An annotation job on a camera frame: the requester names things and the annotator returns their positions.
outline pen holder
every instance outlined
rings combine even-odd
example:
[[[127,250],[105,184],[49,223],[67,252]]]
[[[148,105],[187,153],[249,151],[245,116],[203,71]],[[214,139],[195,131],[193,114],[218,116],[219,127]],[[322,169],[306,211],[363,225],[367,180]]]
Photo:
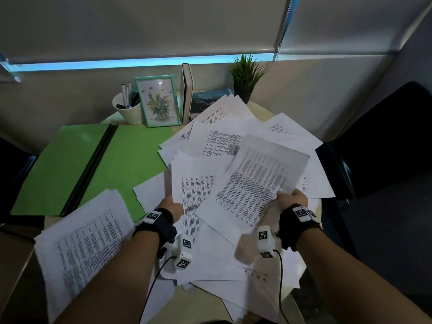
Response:
[[[117,94],[114,99],[112,99],[113,107],[123,116],[123,118],[130,125],[141,125],[143,123],[143,111],[141,109],[141,103],[138,103],[135,107],[129,109],[119,109],[116,107],[117,104],[123,104],[122,93]]]

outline green folder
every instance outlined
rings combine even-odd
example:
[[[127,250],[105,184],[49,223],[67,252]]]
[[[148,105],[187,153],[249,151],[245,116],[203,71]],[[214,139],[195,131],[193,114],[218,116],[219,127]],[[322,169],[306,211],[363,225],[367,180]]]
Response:
[[[24,181],[11,214],[59,216],[107,128],[108,124],[62,127]],[[119,125],[80,206],[105,189],[117,189],[132,219],[143,217],[132,188],[166,169],[157,151],[171,136],[171,127]]]

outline picture frame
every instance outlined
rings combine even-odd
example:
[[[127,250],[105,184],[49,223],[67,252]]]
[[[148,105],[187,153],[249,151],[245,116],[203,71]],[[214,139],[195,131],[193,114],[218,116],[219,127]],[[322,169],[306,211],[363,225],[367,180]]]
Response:
[[[147,127],[181,125],[174,75],[135,77]]]

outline mint green frame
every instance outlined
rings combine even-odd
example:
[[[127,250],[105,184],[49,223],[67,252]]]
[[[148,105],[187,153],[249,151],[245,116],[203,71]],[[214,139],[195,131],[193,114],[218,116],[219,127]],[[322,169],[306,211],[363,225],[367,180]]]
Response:
[[[137,85],[137,90],[138,90],[138,94],[139,94],[139,100],[141,102],[141,109],[143,110],[143,114],[144,117],[146,119],[146,123],[147,123],[147,127],[164,127],[164,126],[180,126],[181,125],[181,120],[180,120],[180,110],[178,108],[178,101],[177,101],[177,92],[176,92],[176,88],[174,87],[174,75],[161,75],[161,76],[146,76],[146,77],[135,77],[135,84]],[[171,87],[172,87],[172,93],[173,93],[173,98],[174,98],[174,108],[176,109],[176,113],[177,113],[177,124],[170,124],[170,123],[161,123],[158,125],[150,125],[149,124],[149,120],[147,119],[147,115],[146,115],[146,110],[144,109],[144,104],[143,104],[143,96],[141,94],[141,90],[138,88],[138,81],[152,81],[154,79],[170,79],[171,80]]]

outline roller blind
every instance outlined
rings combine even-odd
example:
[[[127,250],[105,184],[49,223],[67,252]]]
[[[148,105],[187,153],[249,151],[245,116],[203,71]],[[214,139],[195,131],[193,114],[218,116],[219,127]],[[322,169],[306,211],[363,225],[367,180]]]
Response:
[[[286,0],[2,0],[11,63],[273,52]]]
[[[300,0],[283,39],[285,54],[385,54],[429,0]]]

